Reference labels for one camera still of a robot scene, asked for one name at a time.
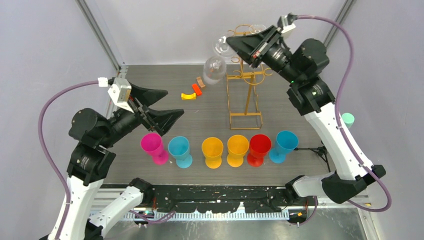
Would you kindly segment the pink plastic wine glass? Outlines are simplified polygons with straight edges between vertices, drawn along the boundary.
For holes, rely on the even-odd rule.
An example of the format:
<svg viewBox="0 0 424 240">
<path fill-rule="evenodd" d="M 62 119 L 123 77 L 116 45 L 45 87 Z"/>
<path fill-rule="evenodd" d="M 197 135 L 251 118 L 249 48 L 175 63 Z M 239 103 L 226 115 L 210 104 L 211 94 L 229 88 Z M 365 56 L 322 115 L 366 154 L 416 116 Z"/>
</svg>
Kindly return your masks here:
<svg viewBox="0 0 424 240">
<path fill-rule="evenodd" d="M 169 153 L 164 148 L 162 137 L 157 133 L 148 133 L 140 140 L 140 147 L 156 165 L 164 165 L 169 160 Z"/>
</svg>

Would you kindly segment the blue wine glass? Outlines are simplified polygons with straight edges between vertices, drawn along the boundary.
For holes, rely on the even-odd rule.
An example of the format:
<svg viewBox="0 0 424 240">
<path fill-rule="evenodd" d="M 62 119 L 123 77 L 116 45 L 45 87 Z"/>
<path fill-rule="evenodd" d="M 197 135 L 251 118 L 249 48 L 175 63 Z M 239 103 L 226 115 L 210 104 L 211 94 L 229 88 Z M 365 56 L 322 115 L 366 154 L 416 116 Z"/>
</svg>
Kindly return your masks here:
<svg viewBox="0 0 424 240">
<path fill-rule="evenodd" d="M 282 164 L 286 156 L 298 147 L 299 139 L 291 131 L 280 131 L 275 138 L 274 147 L 269 151 L 268 156 L 275 164 Z"/>
<path fill-rule="evenodd" d="M 193 157 L 190 153 L 190 142 L 184 136 L 176 136 L 168 143 L 168 152 L 176 160 L 179 168 L 189 168 L 193 163 Z"/>
</svg>

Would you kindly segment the clear wine glass front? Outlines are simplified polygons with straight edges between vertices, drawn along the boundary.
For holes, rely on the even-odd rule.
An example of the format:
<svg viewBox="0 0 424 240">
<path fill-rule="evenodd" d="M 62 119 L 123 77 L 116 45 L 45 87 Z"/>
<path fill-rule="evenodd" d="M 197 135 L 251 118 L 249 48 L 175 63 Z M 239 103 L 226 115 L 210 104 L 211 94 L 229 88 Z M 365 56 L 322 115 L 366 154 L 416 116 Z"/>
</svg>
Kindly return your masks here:
<svg viewBox="0 0 424 240">
<path fill-rule="evenodd" d="M 227 73 L 227 62 L 236 55 L 228 44 L 228 34 L 222 35 L 212 44 L 214 55 L 206 60 L 203 65 L 202 78 L 207 85 L 220 82 Z"/>
</svg>

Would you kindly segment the yellow wine glass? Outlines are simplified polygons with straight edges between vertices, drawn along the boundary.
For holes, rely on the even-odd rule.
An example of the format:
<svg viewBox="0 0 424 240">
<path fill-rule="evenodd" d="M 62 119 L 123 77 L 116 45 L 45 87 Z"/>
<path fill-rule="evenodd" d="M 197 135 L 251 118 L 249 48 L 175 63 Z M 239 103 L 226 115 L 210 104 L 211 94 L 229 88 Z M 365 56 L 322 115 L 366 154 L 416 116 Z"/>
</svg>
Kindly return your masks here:
<svg viewBox="0 0 424 240">
<path fill-rule="evenodd" d="M 249 147 L 249 140 L 245 136 L 240 134 L 231 136 L 227 141 L 227 163 L 233 168 L 240 167 L 244 163 Z"/>
<path fill-rule="evenodd" d="M 224 145 L 217 137 L 206 138 L 201 145 L 203 156 L 205 157 L 205 164 L 210 169 L 217 169 L 222 164 L 222 154 Z"/>
</svg>

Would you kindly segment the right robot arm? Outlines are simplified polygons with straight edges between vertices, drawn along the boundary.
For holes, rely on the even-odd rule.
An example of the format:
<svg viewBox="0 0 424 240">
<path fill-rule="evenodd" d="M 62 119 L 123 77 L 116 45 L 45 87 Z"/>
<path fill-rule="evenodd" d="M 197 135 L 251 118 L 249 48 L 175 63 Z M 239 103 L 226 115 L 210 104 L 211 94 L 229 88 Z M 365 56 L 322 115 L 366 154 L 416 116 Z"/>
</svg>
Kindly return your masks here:
<svg viewBox="0 0 424 240">
<path fill-rule="evenodd" d="M 314 38 L 304 40 L 291 52 L 283 30 L 271 26 L 246 36 L 230 36 L 226 43 L 248 65 L 265 64 L 289 82 L 287 94 L 319 135 L 331 156 L 335 171 L 326 175 L 300 175 L 286 185 L 285 198 L 299 205 L 305 197 L 328 197 L 342 204 L 386 175 L 382 165 L 373 164 L 361 151 L 336 112 L 336 99 L 320 73 L 329 64 L 325 45 Z"/>
</svg>

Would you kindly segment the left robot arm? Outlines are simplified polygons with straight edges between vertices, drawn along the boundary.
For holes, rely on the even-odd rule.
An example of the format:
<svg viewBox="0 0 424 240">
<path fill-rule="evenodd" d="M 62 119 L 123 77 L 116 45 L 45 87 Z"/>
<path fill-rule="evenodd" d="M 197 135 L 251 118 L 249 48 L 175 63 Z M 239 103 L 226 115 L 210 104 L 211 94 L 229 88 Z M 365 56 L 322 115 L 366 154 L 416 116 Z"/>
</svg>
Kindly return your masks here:
<svg viewBox="0 0 424 240">
<path fill-rule="evenodd" d="M 47 240 L 102 240 L 126 213 L 139 205 L 148 207 L 155 197 L 153 186 L 134 178 L 112 203 L 90 215 L 96 194 L 116 158 L 110 148 L 139 126 L 163 136 L 184 114 L 183 109 L 151 109 L 168 94 L 166 90 L 139 87 L 119 77 L 101 77 L 95 84 L 108 89 L 117 110 L 110 118 L 91 108 L 73 116 L 68 134 L 77 145 L 70 155 L 67 175 L 56 172 L 65 197 L 52 231 L 45 236 Z"/>
</svg>

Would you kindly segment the yellow wine glass front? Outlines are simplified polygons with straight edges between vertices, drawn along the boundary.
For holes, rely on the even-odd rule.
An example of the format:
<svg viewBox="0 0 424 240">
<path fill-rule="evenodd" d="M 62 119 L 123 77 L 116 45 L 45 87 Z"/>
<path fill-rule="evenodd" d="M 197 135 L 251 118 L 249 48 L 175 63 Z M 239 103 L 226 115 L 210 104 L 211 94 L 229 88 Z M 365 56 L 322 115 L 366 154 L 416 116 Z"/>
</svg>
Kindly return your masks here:
<svg viewBox="0 0 424 240">
<path fill-rule="evenodd" d="M 249 140 L 245 136 L 240 134 L 231 136 L 227 141 L 227 163 L 233 168 L 240 167 L 244 163 L 249 147 Z"/>
</svg>

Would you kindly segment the red plastic wine glass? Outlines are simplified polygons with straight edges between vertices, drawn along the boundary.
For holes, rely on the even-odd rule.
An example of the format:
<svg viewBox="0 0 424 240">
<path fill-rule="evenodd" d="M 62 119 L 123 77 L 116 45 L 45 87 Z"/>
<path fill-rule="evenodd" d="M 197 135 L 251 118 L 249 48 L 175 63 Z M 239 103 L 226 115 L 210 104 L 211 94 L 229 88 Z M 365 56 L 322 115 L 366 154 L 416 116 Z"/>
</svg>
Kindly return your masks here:
<svg viewBox="0 0 424 240">
<path fill-rule="evenodd" d="M 260 167 L 271 148 L 272 141 L 267 135 L 255 134 L 249 141 L 247 163 L 252 167 Z"/>
</svg>

